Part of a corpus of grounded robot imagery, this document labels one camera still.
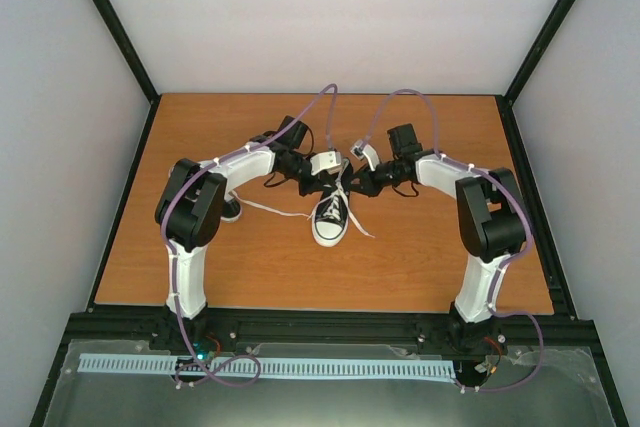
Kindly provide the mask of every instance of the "gray wall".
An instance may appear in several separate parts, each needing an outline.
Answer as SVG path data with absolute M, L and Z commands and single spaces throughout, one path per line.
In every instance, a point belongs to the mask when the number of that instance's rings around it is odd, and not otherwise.
M 578 0 L 515 109 L 577 309 L 640 425 L 638 0 Z
M 0 0 L 0 424 L 83 310 L 147 104 L 90 0 Z
M 555 0 L 112 0 L 161 92 L 503 93 Z

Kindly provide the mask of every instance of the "wooden table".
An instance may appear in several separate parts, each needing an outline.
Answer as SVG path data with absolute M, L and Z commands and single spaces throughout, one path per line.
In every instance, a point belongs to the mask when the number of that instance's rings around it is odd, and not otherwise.
M 153 214 L 169 169 L 183 157 L 211 159 L 274 130 L 311 100 L 302 94 L 165 94 L 153 124 L 96 302 L 163 304 L 167 253 Z M 341 95 L 333 137 L 341 152 L 368 130 L 383 97 Z M 478 166 L 513 168 L 493 97 L 435 96 L 440 148 Z M 329 98 L 303 120 L 326 147 Z M 411 122 L 423 147 L 431 146 L 431 119 L 415 97 L 394 100 L 372 145 L 390 159 L 386 130 Z M 308 147 L 305 140 L 301 150 Z M 317 245 L 311 224 L 244 206 L 241 219 L 222 224 L 209 247 L 205 292 L 210 306 L 353 311 L 446 312 L 462 285 L 466 251 L 458 234 L 455 201 L 419 187 L 418 198 L 391 189 L 377 198 L 352 195 L 351 208 L 375 239 L 353 226 L 333 248 Z M 241 197 L 276 209 L 309 213 L 318 195 L 300 197 L 294 181 L 266 189 L 255 180 Z M 513 264 L 499 298 L 501 310 L 552 313 L 537 253 Z

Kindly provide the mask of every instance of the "black metal frame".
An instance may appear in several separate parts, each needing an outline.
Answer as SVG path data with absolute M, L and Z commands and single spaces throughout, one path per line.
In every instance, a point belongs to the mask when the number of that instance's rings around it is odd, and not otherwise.
M 72 314 L 56 353 L 47 382 L 32 419 L 32 426 L 43 425 L 69 342 L 75 339 L 145 339 L 158 348 L 180 350 L 163 320 L 162 307 L 96 305 L 95 294 L 111 251 L 120 219 L 136 175 L 161 96 L 158 95 L 136 54 L 122 23 L 109 0 L 93 0 L 118 44 L 131 71 L 150 102 L 143 134 L 138 144 L 127 183 L 109 234 L 107 247 L 91 292 L 86 312 Z M 531 218 L 536 245 L 553 303 L 554 315 L 537 316 L 548 346 L 585 346 L 592 354 L 617 425 L 628 425 L 613 383 L 602 345 L 592 321 L 578 320 L 571 294 L 558 258 L 549 224 L 535 184 L 531 166 L 520 137 L 513 105 L 559 29 L 575 0 L 558 0 L 538 37 L 518 70 L 506 94 L 495 96 L 505 136 L 516 170 L 524 202 Z M 466 358 L 451 350 L 438 336 L 446 330 L 447 314 L 377 314 L 349 312 L 307 312 L 208 309 L 211 325 L 229 351 L 244 351 L 262 342 L 384 343 L 401 346 L 421 354 L 444 358 Z M 534 328 L 526 317 L 500 322 L 500 330 L 512 345 L 536 345 Z

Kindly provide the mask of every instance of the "black sneaker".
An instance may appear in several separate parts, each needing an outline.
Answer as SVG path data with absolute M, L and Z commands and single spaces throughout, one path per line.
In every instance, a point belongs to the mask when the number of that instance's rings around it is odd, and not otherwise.
M 220 220 L 232 223 L 238 220 L 241 215 L 242 205 L 238 202 L 238 199 L 231 199 L 229 202 L 225 201 L 224 207 L 222 207 L 222 217 Z
M 351 167 L 349 160 L 345 159 L 343 162 L 342 170 L 336 177 L 336 184 L 339 185 L 343 185 L 343 174 L 348 177 L 353 173 L 353 167 Z M 349 191 L 344 187 L 342 191 L 349 200 Z M 347 232 L 349 210 L 337 187 L 327 186 L 311 215 L 313 217 L 311 224 L 313 238 L 323 247 L 337 245 Z

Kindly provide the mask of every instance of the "shoelace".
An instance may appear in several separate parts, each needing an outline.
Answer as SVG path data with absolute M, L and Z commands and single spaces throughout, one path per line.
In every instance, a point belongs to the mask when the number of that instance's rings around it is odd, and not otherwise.
M 250 205 L 251 207 L 255 207 L 257 209 L 262 209 L 262 210 L 266 210 L 267 212 L 271 212 L 274 214 L 278 214 L 278 215 L 283 215 L 285 217 L 306 217 L 307 220 L 313 218 L 313 214 L 316 211 L 316 209 L 318 208 L 318 206 L 324 202 L 327 202 L 328 200 L 331 200 L 331 205 L 329 206 L 329 208 L 327 209 L 327 212 L 332 211 L 333 209 L 335 209 L 338 218 L 336 220 L 340 220 L 340 209 L 339 209 L 339 200 L 338 199 L 342 199 L 342 201 L 344 202 L 344 205 L 347 206 L 347 213 L 349 214 L 349 219 L 351 219 L 351 222 L 353 222 L 353 224 L 356 226 L 356 229 L 358 229 L 363 235 L 366 235 L 367 237 L 371 237 L 372 239 L 375 239 L 375 236 L 371 235 L 369 232 L 367 232 L 364 227 L 362 227 L 362 224 L 360 224 L 360 222 L 358 222 L 358 219 L 356 218 L 356 216 L 353 214 L 353 212 L 351 212 L 351 209 L 349 208 L 349 198 L 347 197 L 347 194 L 344 191 L 344 188 L 342 187 L 342 174 L 345 171 L 347 165 L 349 165 L 349 159 L 344 159 L 342 161 L 342 166 L 340 169 L 340 172 L 338 173 L 338 177 L 336 178 L 336 190 L 335 192 L 332 192 L 331 195 L 325 199 L 320 200 L 315 207 L 313 208 L 313 211 L 311 212 L 311 214 L 302 214 L 300 212 L 282 212 L 281 210 L 278 209 L 274 209 L 272 207 L 267 207 L 266 205 L 262 205 L 259 204 L 257 202 L 252 202 L 250 200 L 244 200 L 242 199 L 238 193 L 235 190 L 231 190 L 229 191 L 229 193 L 231 195 L 233 195 L 238 202 L 242 202 L 243 204 L 247 204 Z

